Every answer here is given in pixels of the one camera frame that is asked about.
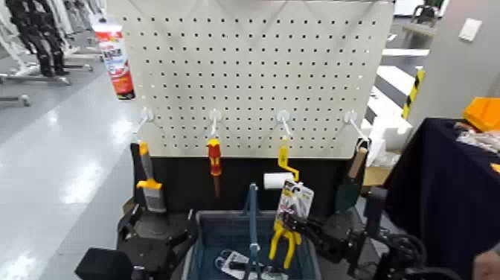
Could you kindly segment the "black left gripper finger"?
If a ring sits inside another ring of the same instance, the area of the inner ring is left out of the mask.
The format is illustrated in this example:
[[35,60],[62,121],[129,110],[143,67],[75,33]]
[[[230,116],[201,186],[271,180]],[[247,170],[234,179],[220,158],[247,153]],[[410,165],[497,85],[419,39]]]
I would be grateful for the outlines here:
[[118,241],[125,241],[129,236],[136,234],[135,225],[141,219],[142,215],[143,209],[140,205],[134,205],[124,214],[118,222]]
[[186,255],[198,239],[198,224],[196,210],[190,210],[181,222],[179,232],[172,234],[167,240],[167,247],[175,255]]

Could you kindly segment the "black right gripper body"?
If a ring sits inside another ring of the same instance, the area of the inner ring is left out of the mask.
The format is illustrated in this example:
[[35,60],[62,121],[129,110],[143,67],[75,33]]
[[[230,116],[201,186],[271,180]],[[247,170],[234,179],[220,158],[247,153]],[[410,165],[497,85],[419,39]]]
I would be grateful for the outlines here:
[[351,212],[332,215],[318,221],[315,251],[332,263],[351,262],[357,250],[357,234]]

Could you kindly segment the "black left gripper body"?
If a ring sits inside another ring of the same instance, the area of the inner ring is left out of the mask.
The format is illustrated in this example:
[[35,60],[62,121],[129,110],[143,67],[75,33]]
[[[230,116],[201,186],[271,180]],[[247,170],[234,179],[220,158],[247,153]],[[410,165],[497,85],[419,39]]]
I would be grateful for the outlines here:
[[119,238],[117,250],[124,252],[133,265],[132,279],[170,280],[179,265],[174,238],[160,240],[133,235]]

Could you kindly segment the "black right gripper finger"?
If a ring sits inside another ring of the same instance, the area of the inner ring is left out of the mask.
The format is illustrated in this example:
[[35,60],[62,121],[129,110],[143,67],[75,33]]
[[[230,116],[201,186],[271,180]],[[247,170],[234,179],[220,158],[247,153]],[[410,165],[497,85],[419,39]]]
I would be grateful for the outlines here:
[[299,217],[297,214],[293,214],[290,212],[284,212],[282,220],[284,227],[289,231],[297,232],[302,235],[308,236],[308,231],[309,231],[308,218]]
[[307,218],[307,236],[311,241],[320,241],[323,236],[324,218]]

